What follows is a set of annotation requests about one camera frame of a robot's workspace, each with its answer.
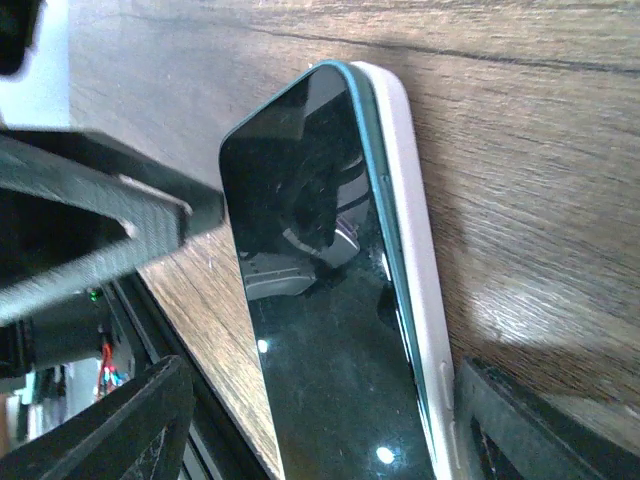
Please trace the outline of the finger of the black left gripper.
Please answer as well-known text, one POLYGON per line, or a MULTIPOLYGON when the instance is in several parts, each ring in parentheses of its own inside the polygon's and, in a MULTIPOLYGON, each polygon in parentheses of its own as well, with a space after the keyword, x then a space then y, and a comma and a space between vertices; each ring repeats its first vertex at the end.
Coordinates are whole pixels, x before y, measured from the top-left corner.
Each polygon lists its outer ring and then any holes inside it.
POLYGON ((1 132, 1 322, 180 249, 222 193, 97 131, 1 132))

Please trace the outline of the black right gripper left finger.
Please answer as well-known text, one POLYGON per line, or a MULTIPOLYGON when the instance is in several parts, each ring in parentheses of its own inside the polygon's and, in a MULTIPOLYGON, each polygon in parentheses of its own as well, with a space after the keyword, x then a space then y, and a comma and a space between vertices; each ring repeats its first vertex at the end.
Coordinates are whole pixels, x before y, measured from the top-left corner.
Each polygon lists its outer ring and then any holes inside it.
POLYGON ((3 479, 176 479, 194 409, 186 362, 166 356, 1 459, 3 479))

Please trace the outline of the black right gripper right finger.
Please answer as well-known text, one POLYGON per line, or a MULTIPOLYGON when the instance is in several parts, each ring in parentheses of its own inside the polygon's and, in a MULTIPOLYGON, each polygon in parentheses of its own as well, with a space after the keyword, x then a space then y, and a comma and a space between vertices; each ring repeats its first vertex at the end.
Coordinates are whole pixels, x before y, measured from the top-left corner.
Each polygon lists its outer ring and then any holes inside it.
POLYGON ((639 457, 553 407, 499 368, 461 361, 460 463, 469 479, 637 479, 639 457))

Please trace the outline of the teal black phone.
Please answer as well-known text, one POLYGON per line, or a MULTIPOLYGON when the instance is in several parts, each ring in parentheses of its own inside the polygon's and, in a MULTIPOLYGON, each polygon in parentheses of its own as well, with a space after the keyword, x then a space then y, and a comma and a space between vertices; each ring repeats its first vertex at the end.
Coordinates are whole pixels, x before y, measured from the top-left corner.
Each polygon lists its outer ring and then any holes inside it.
POLYGON ((338 61, 223 140, 219 168, 287 479, 430 479, 425 385, 373 92, 338 61))

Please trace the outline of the white phone case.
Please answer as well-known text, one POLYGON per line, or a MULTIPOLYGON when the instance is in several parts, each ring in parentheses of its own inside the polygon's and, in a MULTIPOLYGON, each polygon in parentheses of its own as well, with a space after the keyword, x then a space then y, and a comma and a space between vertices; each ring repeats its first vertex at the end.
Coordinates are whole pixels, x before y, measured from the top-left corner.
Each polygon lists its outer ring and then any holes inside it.
POLYGON ((454 422, 454 368, 420 159, 407 93, 392 72, 354 64, 368 78, 380 118, 407 281, 405 321, 428 448, 438 479, 465 479, 454 422))

